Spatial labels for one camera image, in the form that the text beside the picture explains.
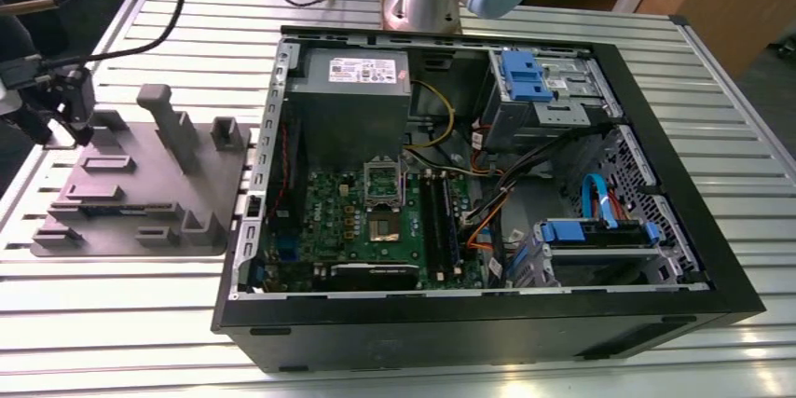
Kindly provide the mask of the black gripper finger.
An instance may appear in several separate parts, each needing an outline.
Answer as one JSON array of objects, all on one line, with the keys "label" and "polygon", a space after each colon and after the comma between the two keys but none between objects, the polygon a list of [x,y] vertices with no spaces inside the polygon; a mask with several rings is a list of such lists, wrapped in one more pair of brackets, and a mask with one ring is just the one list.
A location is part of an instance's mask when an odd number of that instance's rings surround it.
[{"label": "black gripper finger", "polygon": [[28,109],[17,110],[17,128],[30,141],[40,145],[46,145],[52,137],[48,121],[49,119],[41,117],[36,111]]},{"label": "black gripper finger", "polygon": [[66,71],[65,97],[66,129],[76,144],[88,144],[93,136],[89,118],[96,104],[92,74],[88,69]]}]

